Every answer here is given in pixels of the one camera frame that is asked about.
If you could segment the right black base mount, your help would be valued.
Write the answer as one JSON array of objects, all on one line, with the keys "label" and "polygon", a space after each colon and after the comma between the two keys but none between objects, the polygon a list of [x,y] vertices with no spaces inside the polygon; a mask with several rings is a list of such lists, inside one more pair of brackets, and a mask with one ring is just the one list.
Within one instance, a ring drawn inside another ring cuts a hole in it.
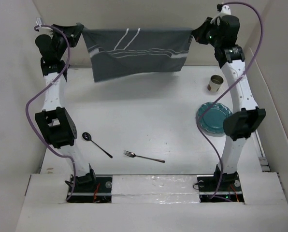
[{"label": "right black base mount", "polygon": [[244,203],[243,191],[239,177],[234,181],[222,181],[216,191],[218,179],[213,175],[198,175],[193,188],[198,191],[200,203]]}]

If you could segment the dark metal spoon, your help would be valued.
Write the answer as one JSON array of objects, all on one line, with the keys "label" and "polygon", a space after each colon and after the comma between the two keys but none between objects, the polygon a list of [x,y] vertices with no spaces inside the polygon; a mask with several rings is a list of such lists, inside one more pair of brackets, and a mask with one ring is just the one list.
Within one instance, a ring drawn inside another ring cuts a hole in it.
[{"label": "dark metal spoon", "polygon": [[110,154],[110,153],[108,153],[106,150],[104,150],[101,146],[99,146],[96,142],[94,142],[93,140],[92,140],[92,136],[90,135],[90,133],[88,133],[88,132],[83,132],[82,133],[82,138],[85,140],[85,141],[90,141],[90,142],[92,142],[96,147],[98,147],[103,153],[105,153],[109,158],[113,158],[113,156]]}]

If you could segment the grey striped cloth placemat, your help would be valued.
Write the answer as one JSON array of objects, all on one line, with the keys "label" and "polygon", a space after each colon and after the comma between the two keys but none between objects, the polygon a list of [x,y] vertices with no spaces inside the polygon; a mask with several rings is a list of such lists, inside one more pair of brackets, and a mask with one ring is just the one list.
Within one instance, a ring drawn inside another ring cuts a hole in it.
[{"label": "grey striped cloth placemat", "polygon": [[138,73],[178,72],[192,42],[191,28],[84,29],[94,82]]}]

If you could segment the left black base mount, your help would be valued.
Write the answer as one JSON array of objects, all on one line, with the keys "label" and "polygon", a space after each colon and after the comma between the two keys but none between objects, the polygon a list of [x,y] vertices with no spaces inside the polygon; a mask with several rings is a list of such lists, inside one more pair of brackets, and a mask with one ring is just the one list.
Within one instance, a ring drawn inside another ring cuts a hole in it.
[{"label": "left black base mount", "polygon": [[113,177],[98,175],[96,184],[93,186],[76,184],[73,193],[72,182],[65,181],[68,188],[68,203],[111,203],[112,202],[112,185]]}]

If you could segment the teal ceramic plate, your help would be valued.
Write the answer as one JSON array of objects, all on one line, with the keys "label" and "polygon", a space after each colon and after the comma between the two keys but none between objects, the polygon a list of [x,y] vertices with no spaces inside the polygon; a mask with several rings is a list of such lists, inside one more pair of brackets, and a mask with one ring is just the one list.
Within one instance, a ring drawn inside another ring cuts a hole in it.
[{"label": "teal ceramic plate", "polygon": [[227,106],[216,103],[203,115],[211,104],[212,102],[202,104],[196,113],[196,119],[199,121],[200,128],[205,132],[224,135],[223,121],[232,115],[232,111]]}]

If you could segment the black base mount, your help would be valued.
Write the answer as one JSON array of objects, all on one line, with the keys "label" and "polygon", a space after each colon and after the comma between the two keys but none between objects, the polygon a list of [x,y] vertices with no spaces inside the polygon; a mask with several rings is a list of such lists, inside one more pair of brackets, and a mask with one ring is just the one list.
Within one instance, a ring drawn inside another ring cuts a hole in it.
[{"label": "black base mount", "polygon": [[222,181],[216,191],[218,179],[213,175],[198,175],[193,188],[198,191],[200,203],[244,203],[243,191],[239,177],[234,181]]},{"label": "black base mount", "polygon": [[112,202],[112,185],[113,177],[98,175],[96,184],[93,186],[76,184],[73,193],[72,182],[65,181],[68,188],[68,203],[111,203]]}]

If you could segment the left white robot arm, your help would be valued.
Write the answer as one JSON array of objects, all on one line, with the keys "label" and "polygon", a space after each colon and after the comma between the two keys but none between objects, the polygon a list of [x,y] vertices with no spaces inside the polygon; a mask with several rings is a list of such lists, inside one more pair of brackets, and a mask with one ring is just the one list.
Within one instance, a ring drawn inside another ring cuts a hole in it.
[{"label": "left white robot arm", "polygon": [[54,154],[67,159],[73,175],[66,184],[72,190],[94,191],[97,179],[91,165],[84,159],[76,139],[77,129],[64,104],[69,61],[62,59],[76,47],[84,26],[47,26],[52,35],[41,34],[35,44],[41,54],[41,70],[46,83],[42,110],[35,114],[41,135]]}]

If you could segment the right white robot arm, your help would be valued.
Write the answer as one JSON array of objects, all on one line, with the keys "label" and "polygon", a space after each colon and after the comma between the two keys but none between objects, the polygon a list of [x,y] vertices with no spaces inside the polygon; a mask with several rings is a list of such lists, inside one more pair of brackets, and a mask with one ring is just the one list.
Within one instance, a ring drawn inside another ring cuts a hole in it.
[{"label": "right white robot arm", "polygon": [[218,61],[232,99],[232,115],[223,122],[226,135],[224,150],[212,176],[199,176],[199,190],[226,191],[238,179],[238,161],[243,147],[266,116],[254,100],[245,70],[245,55],[237,45],[239,18],[230,14],[208,17],[192,35],[200,44],[210,44]]}]

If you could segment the dark metal fork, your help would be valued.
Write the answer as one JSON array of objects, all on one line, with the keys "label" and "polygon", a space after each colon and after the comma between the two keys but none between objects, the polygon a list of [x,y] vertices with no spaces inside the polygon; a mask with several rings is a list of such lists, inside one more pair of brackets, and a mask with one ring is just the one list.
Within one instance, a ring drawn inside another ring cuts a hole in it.
[{"label": "dark metal fork", "polygon": [[135,153],[133,152],[130,152],[130,151],[124,151],[124,155],[128,156],[128,157],[131,157],[131,158],[135,158],[135,157],[138,157],[138,158],[142,158],[142,159],[146,159],[146,160],[152,160],[152,161],[156,161],[156,162],[160,162],[160,163],[165,163],[165,160],[162,160],[162,159],[155,159],[155,158],[150,158],[150,157],[144,157],[144,156],[139,156],[139,155],[136,155]]}]

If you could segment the white brown ceramic cup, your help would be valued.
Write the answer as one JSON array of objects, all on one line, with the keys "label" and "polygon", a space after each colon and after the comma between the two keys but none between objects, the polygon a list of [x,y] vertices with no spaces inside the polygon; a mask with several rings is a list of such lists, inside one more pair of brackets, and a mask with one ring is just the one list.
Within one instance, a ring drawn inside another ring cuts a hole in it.
[{"label": "white brown ceramic cup", "polygon": [[207,89],[210,92],[218,92],[223,83],[224,83],[224,79],[222,76],[212,75],[210,77]]}]

